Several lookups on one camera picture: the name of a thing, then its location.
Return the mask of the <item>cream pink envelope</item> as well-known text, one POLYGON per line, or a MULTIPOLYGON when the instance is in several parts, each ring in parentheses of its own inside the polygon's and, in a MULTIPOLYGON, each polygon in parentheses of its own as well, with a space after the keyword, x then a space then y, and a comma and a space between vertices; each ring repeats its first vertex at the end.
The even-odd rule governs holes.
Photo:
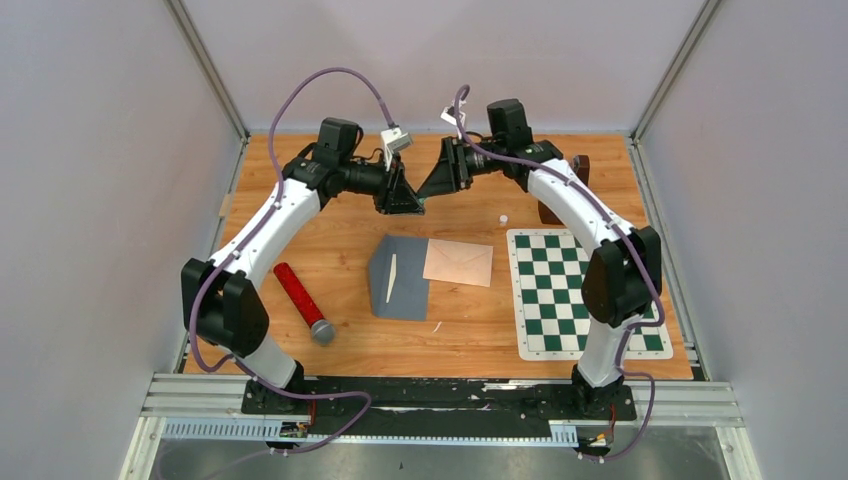
POLYGON ((423 277, 462 285, 490 287, 494 248, 490 245, 429 239, 423 277))

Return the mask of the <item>grey envelope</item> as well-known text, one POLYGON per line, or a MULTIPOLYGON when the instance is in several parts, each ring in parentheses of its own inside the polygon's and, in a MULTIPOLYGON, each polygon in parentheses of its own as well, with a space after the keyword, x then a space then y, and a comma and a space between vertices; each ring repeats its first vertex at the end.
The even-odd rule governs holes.
POLYGON ((371 312, 384 319, 427 319, 429 281, 423 277, 428 239, 384 235, 368 262, 371 312), (390 257, 397 254, 397 278, 391 302, 385 303, 390 257))

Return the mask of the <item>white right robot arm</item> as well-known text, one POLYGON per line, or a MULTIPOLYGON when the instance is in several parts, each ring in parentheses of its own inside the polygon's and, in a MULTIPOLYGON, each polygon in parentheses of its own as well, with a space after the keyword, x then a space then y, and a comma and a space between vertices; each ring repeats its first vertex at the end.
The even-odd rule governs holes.
POLYGON ((589 257, 581 296, 590 319, 586 348, 571 376, 571 403, 580 415, 596 417, 623 385, 622 361, 632 330, 661 305, 660 237, 654 228, 637 228, 608 208, 557 146, 535 139, 518 99, 488 105, 490 135, 480 141, 473 141, 465 127, 464 104, 464 94, 458 94, 444 109, 443 119, 454 123, 457 133, 443 138, 418 195, 457 193, 478 175, 501 172, 570 230, 589 257))

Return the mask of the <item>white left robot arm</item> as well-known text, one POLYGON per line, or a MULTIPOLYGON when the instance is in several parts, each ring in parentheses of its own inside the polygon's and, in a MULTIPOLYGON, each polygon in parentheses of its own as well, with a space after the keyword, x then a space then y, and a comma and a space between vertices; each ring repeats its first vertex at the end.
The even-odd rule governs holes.
POLYGON ((343 192, 368 195, 385 215, 421 215, 423 205, 405 178, 400 151, 411 136, 398 127, 381 131, 376 161, 358 159, 363 137, 351 121, 328 117, 316 141, 284 166, 273 190, 239 233, 209 259, 189 259, 181 270, 184 326, 190 340, 225 351, 257 380, 283 413, 298 411, 306 386, 301 364, 269 332, 259 288, 295 234, 343 192))

